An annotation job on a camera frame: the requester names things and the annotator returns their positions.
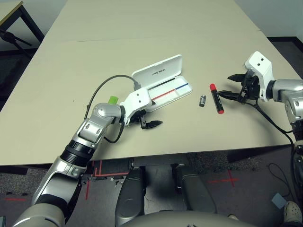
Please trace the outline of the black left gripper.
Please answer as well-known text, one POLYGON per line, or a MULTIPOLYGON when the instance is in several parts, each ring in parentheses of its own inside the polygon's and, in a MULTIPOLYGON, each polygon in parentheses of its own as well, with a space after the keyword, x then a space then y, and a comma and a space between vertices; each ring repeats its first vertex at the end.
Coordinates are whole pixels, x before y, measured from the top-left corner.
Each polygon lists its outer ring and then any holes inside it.
POLYGON ((146 122, 145 121, 145 116, 146 111, 145 110, 140 110, 137 111, 133 114, 133 116, 130 118, 130 124, 131 123, 136 123, 139 122, 141 125, 141 129, 151 129, 155 128, 159 125, 161 125, 163 122, 162 121, 151 121, 151 122, 146 122))

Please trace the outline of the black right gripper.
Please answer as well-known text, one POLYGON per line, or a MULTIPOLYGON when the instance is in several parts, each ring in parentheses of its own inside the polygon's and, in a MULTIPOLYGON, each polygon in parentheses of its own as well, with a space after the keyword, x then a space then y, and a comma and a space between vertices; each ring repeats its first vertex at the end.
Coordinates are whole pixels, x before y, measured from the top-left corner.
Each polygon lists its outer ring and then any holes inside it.
POLYGON ((231 91, 218 91, 217 94, 225 99, 238 101, 245 103, 247 100, 259 99, 259 78, 255 75, 255 72, 248 70, 245 74, 233 74, 227 79, 240 82, 242 85, 240 93, 234 93, 231 91))

